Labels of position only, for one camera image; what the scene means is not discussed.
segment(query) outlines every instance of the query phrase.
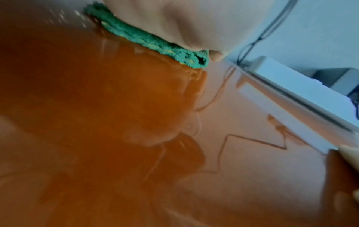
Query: table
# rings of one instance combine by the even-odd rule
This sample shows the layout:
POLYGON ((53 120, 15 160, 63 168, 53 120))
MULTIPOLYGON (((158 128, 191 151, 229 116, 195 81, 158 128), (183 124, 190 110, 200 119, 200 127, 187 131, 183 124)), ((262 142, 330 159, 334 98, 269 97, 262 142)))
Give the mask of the table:
POLYGON ((86 2, 0 3, 0 226, 358 226, 358 174, 319 148, 356 135, 229 62, 115 37, 86 2))

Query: green sponge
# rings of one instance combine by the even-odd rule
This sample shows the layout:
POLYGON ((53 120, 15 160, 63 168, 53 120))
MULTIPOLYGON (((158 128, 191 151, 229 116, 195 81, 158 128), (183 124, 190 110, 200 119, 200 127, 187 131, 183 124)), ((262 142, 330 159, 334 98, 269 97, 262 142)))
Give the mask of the green sponge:
POLYGON ((209 63, 208 51, 190 51, 176 44, 169 43, 158 36, 135 28, 117 19, 102 3, 94 2, 84 8, 84 12, 99 20, 109 32, 122 36, 134 43, 141 44, 160 54, 167 55, 191 68, 205 68, 209 63))

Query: glossy tabletop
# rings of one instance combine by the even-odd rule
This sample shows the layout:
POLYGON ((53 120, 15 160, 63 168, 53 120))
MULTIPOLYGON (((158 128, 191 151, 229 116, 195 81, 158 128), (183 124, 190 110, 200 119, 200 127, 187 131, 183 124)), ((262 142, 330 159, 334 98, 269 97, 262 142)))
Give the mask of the glossy tabletop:
POLYGON ((358 174, 305 137, 354 134, 230 63, 115 37, 86 2, 0 3, 0 226, 359 226, 358 174))

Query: hand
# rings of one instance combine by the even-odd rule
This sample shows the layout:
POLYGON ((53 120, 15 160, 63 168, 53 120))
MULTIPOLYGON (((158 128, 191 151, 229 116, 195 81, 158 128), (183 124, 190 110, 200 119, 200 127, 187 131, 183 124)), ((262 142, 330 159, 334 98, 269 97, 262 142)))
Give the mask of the hand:
MULTIPOLYGON (((348 146, 340 146, 339 151, 343 158, 359 172, 359 149, 348 146)), ((355 200, 359 203, 359 190, 353 193, 355 200)))
POLYGON ((126 23, 189 50, 210 50, 213 61, 245 41, 274 0, 104 0, 126 23))

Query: white wall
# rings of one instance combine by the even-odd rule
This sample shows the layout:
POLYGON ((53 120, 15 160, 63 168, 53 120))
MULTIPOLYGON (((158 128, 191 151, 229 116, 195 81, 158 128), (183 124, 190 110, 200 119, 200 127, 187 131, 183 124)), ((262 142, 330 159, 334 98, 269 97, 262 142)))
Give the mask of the white wall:
MULTIPOLYGON (((258 37, 287 1, 277 0, 248 43, 258 37)), ((319 68, 359 68, 358 23, 359 0, 299 0, 285 23, 258 44, 247 59, 268 56, 307 75, 319 68)), ((228 59, 236 62, 243 46, 228 59)))

